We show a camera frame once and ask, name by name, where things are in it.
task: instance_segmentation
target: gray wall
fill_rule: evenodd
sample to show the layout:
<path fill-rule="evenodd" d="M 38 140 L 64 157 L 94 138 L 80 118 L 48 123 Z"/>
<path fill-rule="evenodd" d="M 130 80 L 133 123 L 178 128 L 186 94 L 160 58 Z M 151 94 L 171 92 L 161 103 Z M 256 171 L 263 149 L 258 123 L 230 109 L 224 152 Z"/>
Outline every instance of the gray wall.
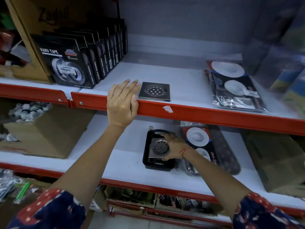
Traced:
<path fill-rule="evenodd" d="M 130 34 L 245 44 L 261 0 L 119 0 Z"/>

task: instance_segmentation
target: polka dot fabric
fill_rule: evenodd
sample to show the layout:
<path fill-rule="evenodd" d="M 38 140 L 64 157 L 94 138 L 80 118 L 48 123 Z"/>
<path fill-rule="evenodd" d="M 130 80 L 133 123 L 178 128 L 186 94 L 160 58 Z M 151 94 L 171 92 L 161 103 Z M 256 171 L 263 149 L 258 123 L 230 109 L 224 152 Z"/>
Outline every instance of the polka dot fabric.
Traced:
<path fill-rule="evenodd" d="M 294 218 L 285 214 L 256 193 L 240 202 L 233 218 L 234 229 L 305 229 Z"/>
<path fill-rule="evenodd" d="M 8 229 L 79 229 L 86 210 L 67 191 L 51 189 L 23 208 L 10 222 Z"/>

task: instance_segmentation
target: white shelf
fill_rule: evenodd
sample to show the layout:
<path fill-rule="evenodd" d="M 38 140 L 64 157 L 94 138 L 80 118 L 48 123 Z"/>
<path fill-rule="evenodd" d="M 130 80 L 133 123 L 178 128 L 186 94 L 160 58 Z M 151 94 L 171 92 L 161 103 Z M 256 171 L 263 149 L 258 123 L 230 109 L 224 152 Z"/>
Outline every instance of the white shelf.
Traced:
<path fill-rule="evenodd" d="M 202 58 L 131 52 L 94 89 L 83 88 L 80 93 L 106 96 L 114 84 L 122 83 L 128 78 L 131 81 L 138 79 L 140 83 L 169 84 L 171 104 L 221 109 L 212 104 L 213 95 L 204 69 L 207 69 L 207 65 Z M 255 81 L 254 84 L 270 114 L 253 114 L 301 119 L 301 116 L 278 101 L 272 93 L 264 90 Z"/>
<path fill-rule="evenodd" d="M 43 158 L 0 152 L 0 162 L 65 172 L 104 132 L 108 124 L 107 116 L 104 114 L 105 112 L 99 112 L 94 116 L 88 125 L 88 129 L 79 139 L 67 159 Z M 154 129 L 174 130 L 172 120 L 137 116 L 116 143 L 103 178 L 213 195 L 200 177 L 190 177 L 186 173 L 175 169 L 165 172 L 145 168 L 142 158 L 149 126 L 153 126 Z M 236 179 L 252 191 L 268 199 L 272 204 L 305 209 L 305 203 L 300 199 L 267 193 L 254 168 L 241 135 L 238 133 L 238 129 L 228 127 L 221 127 L 221 129 L 242 168 L 240 174 L 235 176 Z"/>
<path fill-rule="evenodd" d="M 34 88 L 46 88 L 46 89 L 60 90 L 66 94 L 66 97 L 69 100 L 72 99 L 71 92 L 79 92 L 81 90 L 81 88 L 62 86 L 62 85 L 58 85 L 58 84 L 46 84 L 46 83 L 33 82 L 33 81 L 29 81 L 29 80 L 8 79 L 8 78 L 2 78 L 2 77 L 0 77 L 0 84 L 11 84 L 11 85 L 34 87 Z"/>

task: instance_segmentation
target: tiled floor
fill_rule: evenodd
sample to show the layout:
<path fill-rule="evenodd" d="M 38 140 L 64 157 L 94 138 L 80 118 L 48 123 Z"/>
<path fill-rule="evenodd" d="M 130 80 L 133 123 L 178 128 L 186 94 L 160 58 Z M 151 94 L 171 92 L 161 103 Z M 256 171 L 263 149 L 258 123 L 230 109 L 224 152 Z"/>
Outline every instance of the tiled floor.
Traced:
<path fill-rule="evenodd" d="M 188 229 L 167 223 L 136 219 L 123 215 L 109 217 L 108 213 L 95 212 L 88 229 Z"/>

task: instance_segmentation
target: left hand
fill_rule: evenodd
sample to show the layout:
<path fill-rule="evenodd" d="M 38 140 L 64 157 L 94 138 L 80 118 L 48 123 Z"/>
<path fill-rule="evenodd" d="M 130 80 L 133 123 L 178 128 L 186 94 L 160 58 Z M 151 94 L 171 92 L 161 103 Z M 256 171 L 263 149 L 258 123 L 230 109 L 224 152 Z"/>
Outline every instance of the left hand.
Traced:
<path fill-rule="evenodd" d="M 120 86 L 112 86 L 107 95 L 107 114 L 109 125 L 126 128 L 134 120 L 138 111 L 136 94 L 141 88 L 138 80 L 128 85 L 130 79 L 125 80 Z"/>

